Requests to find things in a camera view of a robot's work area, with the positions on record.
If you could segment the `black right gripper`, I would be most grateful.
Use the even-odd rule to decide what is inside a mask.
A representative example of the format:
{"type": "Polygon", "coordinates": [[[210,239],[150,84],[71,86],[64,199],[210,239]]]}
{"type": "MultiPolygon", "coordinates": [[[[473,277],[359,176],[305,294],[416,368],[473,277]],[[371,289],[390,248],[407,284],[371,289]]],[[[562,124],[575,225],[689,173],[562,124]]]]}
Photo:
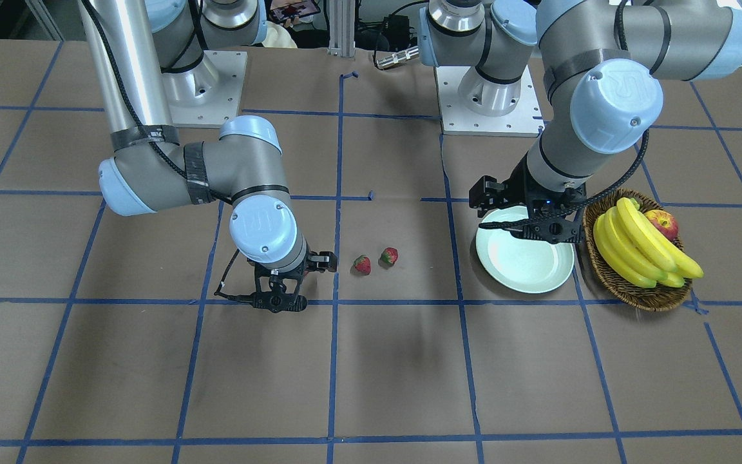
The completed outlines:
{"type": "Polygon", "coordinates": [[[314,252],[309,250],[303,261],[289,271],[270,269],[254,262],[256,290],[253,294],[228,295],[215,293],[214,296],[252,305],[257,309],[267,309],[271,313],[298,313],[307,308],[307,298],[300,294],[301,283],[309,273],[324,273],[338,270],[338,256],[332,251],[314,252]]]}

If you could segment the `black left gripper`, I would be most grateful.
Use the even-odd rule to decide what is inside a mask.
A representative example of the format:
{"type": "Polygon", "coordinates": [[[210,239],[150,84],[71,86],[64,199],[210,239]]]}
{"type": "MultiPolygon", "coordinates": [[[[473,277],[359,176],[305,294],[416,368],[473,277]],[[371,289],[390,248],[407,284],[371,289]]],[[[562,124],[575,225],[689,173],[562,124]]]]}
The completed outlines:
{"type": "Polygon", "coordinates": [[[476,209],[480,219],[492,209],[513,206],[524,206],[528,214],[527,219],[516,221],[483,221],[480,229],[508,230],[521,240],[549,244],[579,244],[584,240],[581,223],[587,205],[584,186],[551,191],[532,177],[526,159],[521,159],[506,181],[483,176],[469,190],[469,208],[476,209]]]}

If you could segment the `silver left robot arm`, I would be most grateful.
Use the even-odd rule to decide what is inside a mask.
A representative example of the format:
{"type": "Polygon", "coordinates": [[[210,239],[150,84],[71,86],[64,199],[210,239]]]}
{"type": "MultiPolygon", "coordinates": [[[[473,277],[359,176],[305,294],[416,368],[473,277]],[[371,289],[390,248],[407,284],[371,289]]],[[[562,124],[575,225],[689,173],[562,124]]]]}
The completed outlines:
{"type": "Polygon", "coordinates": [[[721,79],[742,65],[742,9],[716,1],[430,1],[420,20],[423,64],[470,66],[493,87],[517,87],[539,49],[553,118],[509,179],[471,187],[469,206],[478,217],[524,206],[526,219],[480,228],[551,244],[583,241],[585,208],[641,164],[661,80],[721,79]]]}

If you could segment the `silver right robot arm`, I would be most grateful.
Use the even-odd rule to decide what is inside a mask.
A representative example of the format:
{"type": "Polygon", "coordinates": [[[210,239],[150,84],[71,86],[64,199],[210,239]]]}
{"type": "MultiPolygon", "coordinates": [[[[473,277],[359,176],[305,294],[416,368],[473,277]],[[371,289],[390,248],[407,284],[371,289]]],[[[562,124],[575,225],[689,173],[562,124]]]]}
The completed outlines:
{"type": "Polygon", "coordinates": [[[268,32],[262,1],[80,1],[97,69],[113,153],[99,186],[118,215],[187,205],[232,206],[236,252],[255,269],[254,293],[231,296],[273,313],[300,312],[312,271],[336,271],[338,257],[313,251],[292,210],[276,129],[258,115],[224,115],[217,140],[183,144],[177,106],[225,102],[212,55],[259,44],[268,32]],[[286,281],[297,284],[291,293],[286,281]]]}

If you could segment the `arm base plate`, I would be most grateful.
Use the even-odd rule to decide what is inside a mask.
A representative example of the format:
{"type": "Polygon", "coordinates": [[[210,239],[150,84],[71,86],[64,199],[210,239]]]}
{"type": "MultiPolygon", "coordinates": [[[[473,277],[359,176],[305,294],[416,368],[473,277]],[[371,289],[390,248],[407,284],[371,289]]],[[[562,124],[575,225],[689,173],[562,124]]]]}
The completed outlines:
{"type": "Polygon", "coordinates": [[[528,68],[509,84],[489,82],[466,66],[438,67],[435,77],[445,135],[536,137],[544,129],[528,68]]]}
{"type": "Polygon", "coordinates": [[[239,115],[248,55],[206,51],[192,70],[163,73],[162,82],[177,128],[219,128],[239,115]]]}

